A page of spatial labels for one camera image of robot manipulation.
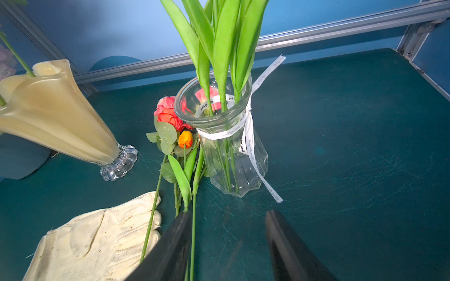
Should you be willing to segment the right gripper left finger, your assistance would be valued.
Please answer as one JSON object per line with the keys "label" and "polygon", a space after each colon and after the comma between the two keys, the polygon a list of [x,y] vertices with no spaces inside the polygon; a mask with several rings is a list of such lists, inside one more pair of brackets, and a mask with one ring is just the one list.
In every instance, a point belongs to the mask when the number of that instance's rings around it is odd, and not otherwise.
{"label": "right gripper left finger", "polygon": [[179,214],[128,281],[183,281],[191,256],[192,212]]}

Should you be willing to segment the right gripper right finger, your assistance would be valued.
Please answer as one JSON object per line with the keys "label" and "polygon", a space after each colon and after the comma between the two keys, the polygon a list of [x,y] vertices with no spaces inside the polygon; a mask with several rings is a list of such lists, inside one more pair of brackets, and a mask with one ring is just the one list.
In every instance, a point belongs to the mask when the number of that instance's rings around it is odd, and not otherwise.
{"label": "right gripper right finger", "polygon": [[266,213],[266,236],[276,281],[335,281],[277,210]]}

